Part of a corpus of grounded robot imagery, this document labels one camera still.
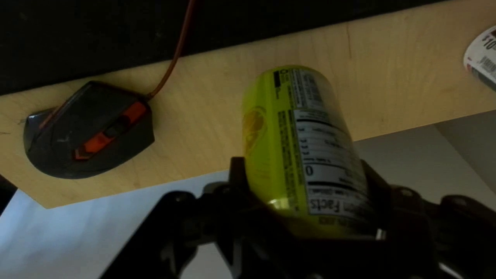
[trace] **mouse cable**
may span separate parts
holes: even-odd
[[[172,56],[172,61],[167,67],[167,72],[164,73],[164,77],[159,80],[159,83],[155,86],[155,89],[146,95],[146,100],[150,101],[152,98],[155,98],[166,86],[167,80],[170,78],[173,69],[175,69],[175,64],[177,61],[180,59],[181,53],[183,53],[183,49],[184,49],[184,42],[186,42],[186,38],[187,38],[187,33],[189,33],[189,27],[190,27],[190,19],[192,19],[192,13],[194,13],[194,8],[195,8],[195,4],[197,0],[189,0],[187,2],[187,8],[186,8],[186,15],[184,15],[184,21],[183,21],[183,28],[181,28],[181,35],[180,35],[180,39],[177,42],[177,47],[175,47],[175,53]]]

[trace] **black mouse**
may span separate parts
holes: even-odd
[[[155,142],[147,101],[102,83],[88,83],[60,108],[32,114],[25,149],[42,173],[87,179],[105,173]]]

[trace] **black object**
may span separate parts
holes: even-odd
[[[438,0],[201,0],[184,55]],[[187,0],[0,0],[0,95],[170,59]]]
[[[153,143],[152,112],[139,95],[88,83],[63,106],[28,117],[25,149],[45,174],[85,179]]]
[[[12,201],[15,191],[17,188],[11,182],[8,182],[4,177],[0,176],[0,216]]]
[[[463,279],[496,278],[496,214],[462,196],[432,205],[390,188],[366,163],[375,228],[384,238],[294,239],[248,191],[242,159],[228,183],[200,199],[166,194],[102,278],[178,279],[197,247],[215,242],[232,278]]]

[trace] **wooden desk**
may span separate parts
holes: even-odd
[[[0,174],[51,208],[228,170],[242,156],[245,90],[287,64],[327,77],[353,140],[488,112],[496,94],[463,70],[462,55],[494,24],[494,0],[452,0],[184,58],[150,104],[156,143],[87,180],[35,171],[22,134],[26,115],[60,104],[88,80],[1,97]],[[163,72],[155,64],[91,80],[147,92]]]

